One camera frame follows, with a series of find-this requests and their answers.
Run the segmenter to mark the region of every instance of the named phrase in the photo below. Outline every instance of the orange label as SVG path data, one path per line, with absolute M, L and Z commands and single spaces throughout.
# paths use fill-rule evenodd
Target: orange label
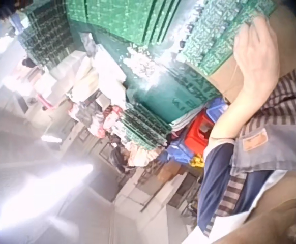
M 249 151 L 265 144 L 267 141 L 268 135 L 265 128 L 263 128 L 258 134 L 243 139 L 243 149 Z

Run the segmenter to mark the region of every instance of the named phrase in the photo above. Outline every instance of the blue plastic bin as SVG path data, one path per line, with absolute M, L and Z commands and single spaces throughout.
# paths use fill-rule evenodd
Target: blue plastic bin
M 223 98 L 215 98 L 211 101 L 209 108 L 206 110 L 209 118 L 216 123 L 220 116 L 227 110 L 228 105 Z

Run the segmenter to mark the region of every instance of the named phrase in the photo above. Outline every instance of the stack of circuit boards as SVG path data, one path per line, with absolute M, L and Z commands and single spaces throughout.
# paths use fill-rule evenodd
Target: stack of circuit boards
M 275 7 L 272 0 L 205 0 L 187 26 L 181 55 L 204 74 L 213 74 L 232 55 L 240 26 L 257 14 L 269 16 Z
M 166 136 L 171 127 L 141 104 L 127 103 L 127 110 L 121 119 L 127 138 L 146 150 L 166 145 Z
M 36 2 L 24 12 L 30 26 L 18 40 L 37 65 L 52 69 L 75 50 L 64 0 Z
M 68 17 L 139 45 L 161 43 L 181 0 L 66 0 Z

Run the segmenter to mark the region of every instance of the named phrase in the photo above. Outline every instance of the yellow object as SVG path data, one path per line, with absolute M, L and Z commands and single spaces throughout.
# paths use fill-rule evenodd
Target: yellow object
M 193 159 L 191 159 L 190 163 L 189 163 L 192 167 L 200 167 L 203 168 L 204 167 L 204 161 L 203 161 L 203 157 L 202 154 L 195 154 Z

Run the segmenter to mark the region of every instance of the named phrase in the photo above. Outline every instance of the hand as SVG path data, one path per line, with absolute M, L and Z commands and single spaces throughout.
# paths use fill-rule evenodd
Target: hand
M 277 36 L 264 17 L 243 24 L 235 37 L 234 57 L 244 76 L 243 92 L 267 99 L 279 79 Z

